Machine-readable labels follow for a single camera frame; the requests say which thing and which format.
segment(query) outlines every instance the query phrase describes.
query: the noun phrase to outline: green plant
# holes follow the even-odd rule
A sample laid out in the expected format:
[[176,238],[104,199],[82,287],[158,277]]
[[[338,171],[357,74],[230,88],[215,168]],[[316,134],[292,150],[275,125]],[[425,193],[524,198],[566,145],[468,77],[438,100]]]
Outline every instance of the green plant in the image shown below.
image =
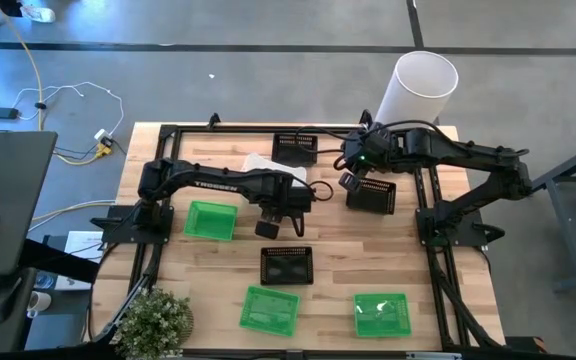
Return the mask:
[[127,358],[158,359],[178,350],[193,324],[188,298],[176,299],[159,288],[142,290],[119,324],[117,352]]

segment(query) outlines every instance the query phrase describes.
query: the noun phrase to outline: green container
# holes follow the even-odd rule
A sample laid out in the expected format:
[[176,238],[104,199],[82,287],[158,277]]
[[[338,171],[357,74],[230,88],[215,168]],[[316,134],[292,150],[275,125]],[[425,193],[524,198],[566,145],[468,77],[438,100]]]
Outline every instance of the green container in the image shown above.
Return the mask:
[[269,334],[293,336],[298,308],[298,295],[249,286],[239,326]]
[[361,337],[410,336],[406,295],[355,295],[355,329]]
[[184,234],[231,241],[236,220],[236,206],[193,201],[188,209]]

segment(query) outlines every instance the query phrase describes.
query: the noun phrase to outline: white cable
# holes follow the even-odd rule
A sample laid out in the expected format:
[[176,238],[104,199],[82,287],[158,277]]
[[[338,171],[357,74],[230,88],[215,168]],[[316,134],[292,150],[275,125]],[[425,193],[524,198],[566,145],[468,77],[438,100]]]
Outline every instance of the white cable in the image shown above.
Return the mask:
[[88,205],[88,204],[97,204],[97,203],[109,203],[108,206],[110,206],[111,204],[115,204],[115,200],[93,200],[93,201],[87,201],[87,202],[83,202],[83,203],[81,203],[81,204],[76,204],[76,205],[69,206],[69,207],[67,207],[67,208],[64,208],[62,211],[60,211],[60,212],[58,212],[58,213],[56,213],[56,214],[48,217],[46,220],[44,220],[44,221],[42,221],[42,222],[40,222],[40,223],[38,223],[38,224],[33,225],[30,229],[28,229],[28,232],[31,232],[31,231],[35,230],[36,228],[40,227],[41,225],[49,222],[50,220],[56,218],[57,216],[63,214],[64,212],[67,212],[68,210],[70,210],[70,209],[72,209],[72,208],[75,208],[75,207],[77,207],[77,206]]
[[[81,92],[79,92],[79,90],[77,90],[77,87],[82,86],[82,85],[90,85],[92,87],[96,87],[97,89],[103,90],[106,93],[108,93],[108,95],[112,96],[113,98],[119,100],[119,110],[121,111],[121,117],[119,118],[119,121],[117,121],[117,123],[115,124],[115,126],[112,128],[112,130],[110,130],[110,132],[108,132],[110,135],[112,135],[115,130],[117,130],[117,128],[119,127],[119,125],[121,124],[121,122],[124,120],[124,102],[121,99],[121,97],[113,94],[110,90],[106,89],[103,86],[99,86],[97,84],[91,83],[89,81],[85,81],[82,83],[79,83],[77,85],[64,85],[64,86],[46,86],[45,88],[43,88],[42,90],[50,90],[50,89],[55,89],[55,91],[53,93],[51,93],[50,95],[48,95],[45,99],[44,99],[44,104],[46,103],[46,101],[48,101],[48,99],[50,99],[51,97],[53,97],[55,94],[57,94],[59,92],[59,90],[61,89],[73,89],[75,90],[75,92],[77,93],[77,95],[79,95],[80,97],[84,97],[84,94],[82,94]],[[15,107],[17,106],[17,104],[20,101],[20,97],[21,94],[23,94],[26,91],[39,91],[39,89],[34,89],[34,88],[25,88],[25,89],[21,89],[21,91],[19,91],[19,93],[17,94],[17,97],[15,98],[15,102],[12,104],[11,107]],[[35,111],[35,113],[30,116],[30,117],[22,117],[19,116],[19,118],[21,120],[32,120],[34,119],[37,115],[39,114],[39,109],[37,109],[37,111]]]

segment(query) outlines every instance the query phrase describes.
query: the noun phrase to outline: black mesh basket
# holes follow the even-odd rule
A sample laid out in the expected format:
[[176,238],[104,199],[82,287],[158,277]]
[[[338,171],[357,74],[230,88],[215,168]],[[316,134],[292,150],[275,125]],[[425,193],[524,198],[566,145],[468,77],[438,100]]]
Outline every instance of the black mesh basket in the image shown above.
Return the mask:
[[312,285],[312,248],[261,249],[261,285]]
[[360,179],[359,182],[359,191],[346,195],[346,206],[378,214],[395,213],[396,184],[374,179]]
[[272,141],[272,161],[288,166],[312,166],[317,163],[317,137],[310,135],[275,134]]

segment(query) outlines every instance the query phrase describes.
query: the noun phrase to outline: gray floor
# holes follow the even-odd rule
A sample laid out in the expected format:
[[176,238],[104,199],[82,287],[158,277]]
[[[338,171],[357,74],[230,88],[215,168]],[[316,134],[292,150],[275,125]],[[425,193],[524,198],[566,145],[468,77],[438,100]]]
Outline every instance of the gray floor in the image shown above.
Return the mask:
[[[16,22],[32,41],[187,44],[316,44],[410,46],[404,0],[126,0],[53,1],[54,25]],[[431,46],[576,47],[576,1],[417,0],[424,40]],[[0,28],[1,41],[13,41]],[[126,118],[117,132],[128,145],[135,121],[357,121],[376,111],[399,55],[286,53],[117,53],[35,51],[45,85],[92,81],[123,97]],[[463,140],[529,148],[533,177],[576,152],[576,57],[449,56],[459,88],[441,115]],[[0,106],[35,87],[22,51],[0,50]],[[87,149],[99,128],[114,124],[117,102],[84,89],[65,90],[51,103],[48,129],[65,147]],[[20,105],[32,109],[32,97]],[[34,129],[35,122],[0,121],[0,128]],[[86,167],[53,161],[37,213],[73,203],[112,199],[123,157]],[[472,185],[483,174],[470,174]],[[94,229],[87,209],[61,216],[31,233]],[[570,274],[558,226],[545,193],[484,210],[487,222],[506,229],[490,258],[502,324],[507,335],[538,335],[555,353],[576,355],[576,290],[551,291]],[[33,326],[29,347],[72,343],[46,329],[61,316]]]

